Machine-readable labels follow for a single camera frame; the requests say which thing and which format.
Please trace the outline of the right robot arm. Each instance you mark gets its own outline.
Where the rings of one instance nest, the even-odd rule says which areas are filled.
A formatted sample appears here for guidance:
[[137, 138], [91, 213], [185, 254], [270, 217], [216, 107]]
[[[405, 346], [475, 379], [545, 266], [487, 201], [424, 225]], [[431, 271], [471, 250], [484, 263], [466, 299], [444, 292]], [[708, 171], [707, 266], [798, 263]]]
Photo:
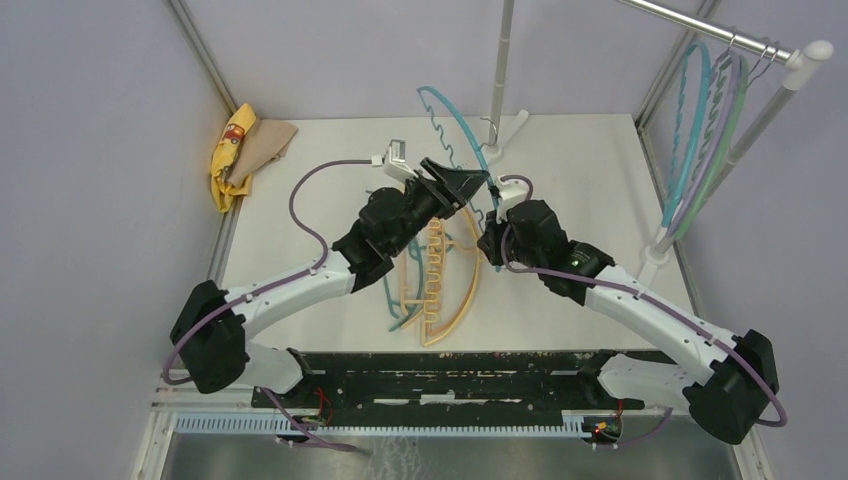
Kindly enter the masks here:
[[569, 239], [545, 201], [488, 212], [477, 246], [490, 264], [536, 276], [551, 293], [616, 321], [668, 357], [663, 363], [597, 354], [577, 382], [585, 405], [602, 408], [621, 398], [684, 410], [731, 445], [754, 426], [787, 425], [767, 336], [754, 329], [737, 334], [675, 306], [599, 248]]

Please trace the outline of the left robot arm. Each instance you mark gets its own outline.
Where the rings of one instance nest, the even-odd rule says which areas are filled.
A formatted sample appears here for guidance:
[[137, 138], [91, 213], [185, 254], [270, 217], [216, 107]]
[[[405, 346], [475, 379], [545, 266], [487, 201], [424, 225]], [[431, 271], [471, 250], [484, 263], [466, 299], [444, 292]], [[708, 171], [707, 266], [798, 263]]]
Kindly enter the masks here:
[[307, 404], [315, 382], [305, 364], [293, 350], [256, 344], [254, 338], [290, 315], [382, 279], [432, 219], [452, 217], [490, 178], [486, 170], [452, 169], [425, 158], [419, 169], [403, 174], [402, 189], [375, 190], [339, 240], [321, 240], [318, 258], [246, 287], [197, 284], [170, 332], [173, 349], [163, 381], [191, 383], [202, 394], [253, 385], [290, 406]]

